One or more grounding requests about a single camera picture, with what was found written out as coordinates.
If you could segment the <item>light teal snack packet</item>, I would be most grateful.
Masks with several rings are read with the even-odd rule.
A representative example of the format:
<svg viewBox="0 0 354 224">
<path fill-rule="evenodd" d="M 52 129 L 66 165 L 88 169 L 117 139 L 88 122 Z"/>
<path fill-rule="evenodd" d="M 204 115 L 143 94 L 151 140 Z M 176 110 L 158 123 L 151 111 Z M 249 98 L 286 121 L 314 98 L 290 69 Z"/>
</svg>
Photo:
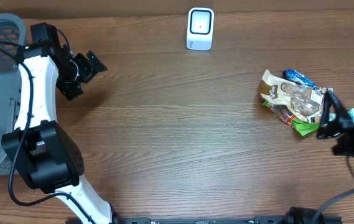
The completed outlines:
<svg viewBox="0 0 354 224">
<path fill-rule="evenodd" d="M 348 111 L 349 116 L 351 117 L 352 121 L 354 122 L 354 108 L 350 109 Z M 335 120 L 337 115 L 335 113 L 330 113 L 329 114 L 329 121 Z"/>
</svg>

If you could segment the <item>beige brown cookie bag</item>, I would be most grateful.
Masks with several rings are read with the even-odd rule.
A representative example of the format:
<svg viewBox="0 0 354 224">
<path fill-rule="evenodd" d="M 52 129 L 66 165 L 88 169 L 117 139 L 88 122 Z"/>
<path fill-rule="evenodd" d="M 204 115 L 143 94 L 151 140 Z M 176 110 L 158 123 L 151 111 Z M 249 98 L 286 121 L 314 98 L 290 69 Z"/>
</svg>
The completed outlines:
<svg viewBox="0 0 354 224">
<path fill-rule="evenodd" d="M 308 123 L 319 123 L 324 108 L 324 97 L 332 88 L 299 85 L 276 77 L 266 70 L 259 92 L 273 105 L 283 105 L 297 118 Z"/>
</svg>

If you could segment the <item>green snack packet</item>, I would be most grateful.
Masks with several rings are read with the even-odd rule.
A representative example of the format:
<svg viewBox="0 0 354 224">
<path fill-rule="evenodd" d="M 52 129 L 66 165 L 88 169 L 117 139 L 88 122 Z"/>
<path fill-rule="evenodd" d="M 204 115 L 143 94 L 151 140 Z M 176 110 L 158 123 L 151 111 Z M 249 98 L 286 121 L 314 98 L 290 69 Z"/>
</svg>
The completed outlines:
<svg viewBox="0 0 354 224">
<path fill-rule="evenodd" d="M 301 136 L 312 133 L 319 128 L 319 123 L 308 123 L 296 117 L 288 110 L 286 105 L 274 105 L 265 100 L 263 106 L 269 108 L 280 120 L 295 129 Z"/>
</svg>

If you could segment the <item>blue snack bar wrapper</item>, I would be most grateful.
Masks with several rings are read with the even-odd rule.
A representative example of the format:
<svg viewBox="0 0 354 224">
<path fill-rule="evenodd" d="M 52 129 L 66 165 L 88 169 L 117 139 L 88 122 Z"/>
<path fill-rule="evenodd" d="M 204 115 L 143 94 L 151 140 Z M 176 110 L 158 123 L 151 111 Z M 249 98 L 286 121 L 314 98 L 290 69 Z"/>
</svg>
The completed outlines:
<svg viewBox="0 0 354 224">
<path fill-rule="evenodd" d="M 317 88 L 317 85 L 313 81 L 311 81 L 305 75 L 299 73 L 298 71 L 296 71 L 294 69 L 284 70 L 284 71 L 282 71 L 282 74 L 284 75 L 286 80 L 289 80 L 289 81 L 294 82 L 296 84 L 310 86 L 311 88 Z"/>
</svg>

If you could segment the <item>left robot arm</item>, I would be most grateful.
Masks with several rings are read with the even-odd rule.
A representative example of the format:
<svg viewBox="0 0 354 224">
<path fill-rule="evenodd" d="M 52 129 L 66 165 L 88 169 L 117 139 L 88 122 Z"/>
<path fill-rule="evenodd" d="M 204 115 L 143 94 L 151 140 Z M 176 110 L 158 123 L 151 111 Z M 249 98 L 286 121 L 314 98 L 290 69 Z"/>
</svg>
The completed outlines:
<svg viewBox="0 0 354 224">
<path fill-rule="evenodd" d="M 11 56 L 21 75 L 21 100 L 14 130 L 1 139 L 12 162 L 9 196 L 23 207 L 58 198 L 78 217 L 76 223 L 119 223 L 85 177 L 81 151 L 56 113 L 56 90 L 73 100 L 107 67 L 92 51 L 74 55 L 69 44 L 61 45 L 63 33 L 53 25 L 43 22 L 30 31 L 32 43 L 18 44 Z"/>
</svg>

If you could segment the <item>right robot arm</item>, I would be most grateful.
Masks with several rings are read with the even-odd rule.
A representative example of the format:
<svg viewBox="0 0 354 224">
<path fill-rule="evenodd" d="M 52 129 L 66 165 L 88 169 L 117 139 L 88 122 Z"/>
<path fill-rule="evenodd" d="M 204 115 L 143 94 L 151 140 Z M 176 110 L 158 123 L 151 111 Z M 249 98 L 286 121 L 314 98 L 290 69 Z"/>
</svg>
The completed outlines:
<svg viewBox="0 0 354 224">
<path fill-rule="evenodd" d="M 331 138 L 337 138 L 337 144 L 332 147 L 335 156 L 345 156 L 347 162 L 350 157 L 354 157 L 354 121 L 335 93 L 329 90 L 324 97 L 317 139 Z M 335 196 L 316 210 L 292 207 L 279 223 L 341 223 L 340 218 L 325 217 L 323 212 L 351 195 L 354 195 L 354 189 Z"/>
</svg>

